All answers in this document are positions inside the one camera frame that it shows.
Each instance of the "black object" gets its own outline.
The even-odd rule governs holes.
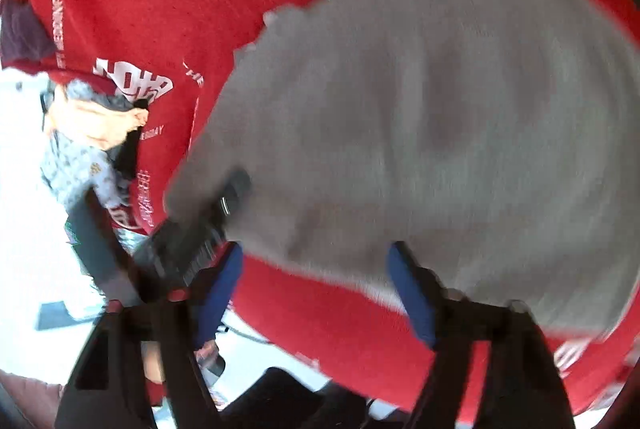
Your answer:
[[[143,300],[163,297],[176,288],[189,287],[224,241],[223,229],[251,188],[243,170],[234,170],[206,210],[188,225],[167,219],[133,255]]]
[[[147,100],[136,100],[133,103],[133,107],[135,109],[149,109],[149,103]],[[133,180],[136,177],[138,144],[140,143],[142,129],[143,127],[140,126],[127,133],[127,137],[120,146],[116,159],[113,161],[113,169],[126,180]]]
[[[225,429],[400,429],[367,419],[367,401],[329,382],[313,393],[287,371],[270,367],[220,413]]]
[[[111,303],[65,388],[56,429],[156,426],[146,396],[142,341],[159,343],[178,427],[219,425],[193,351],[214,338],[240,275],[242,252],[235,243],[226,244],[214,267],[210,263],[225,240],[223,227],[250,186],[244,171],[234,171],[191,224],[165,221],[133,257],[118,243],[91,189],[71,209],[74,249]],[[183,288],[188,289],[186,300],[167,299],[169,292]]]
[[[388,270],[412,326],[436,358],[406,429],[454,429],[474,341],[491,341],[476,429],[573,429],[569,400],[540,328],[520,304],[446,297],[435,274],[395,243]]]
[[[70,209],[74,251],[107,299],[124,307],[148,303],[191,285],[224,240],[223,228],[249,191],[246,172],[233,171],[211,206],[188,225],[167,219],[132,258],[118,242],[108,215],[92,189]]]

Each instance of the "cable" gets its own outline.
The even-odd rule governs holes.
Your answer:
[[[220,327],[218,328],[218,333],[235,333],[238,337],[242,337],[243,339],[247,339],[248,341],[251,341],[252,343],[258,343],[258,344],[262,344],[262,345],[266,345],[266,346],[273,346],[273,343],[271,341],[268,341],[266,339],[259,339],[258,337],[253,337],[252,335],[249,335],[248,333],[242,333],[240,330],[236,330],[235,328],[229,326],[228,324],[225,323],[221,323]]]

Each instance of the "blue padding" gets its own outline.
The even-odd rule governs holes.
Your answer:
[[[240,245],[235,245],[226,260],[225,267],[221,269],[218,279],[200,306],[198,311],[198,333],[195,340],[196,347],[201,348],[204,343],[216,338],[220,321],[225,314],[226,306],[231,300],[231,295],[242,273],[243,258],[242,248]]]
[[[386,271],[396,287],[417,337],[433,349],[436,343],[435,310],[427,300],[412,268],[396,245],[386,256]]]

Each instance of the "white floor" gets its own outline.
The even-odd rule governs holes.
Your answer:
[[[19,80],[22,92],[15,89]],[[65,383],[90,326],[34,329],[41,303],[64,300],[85,286],[66,243],[64,210],[40,183],[43,139],[38,93],[42,86],[42,79],[0,73],[0,369]],[[226,320],[253,333],[234,314]],[[230,333],[220,335],[218,344],[227,367],[216,389],[228,401],[272,365],[289,369],[312,389],[328,380],[274,346],[257,345]],[[377,415],[390,410],[382,403],[376,408]],[[591,428],[601,417],[602,413],[582,415],[577,427]]]

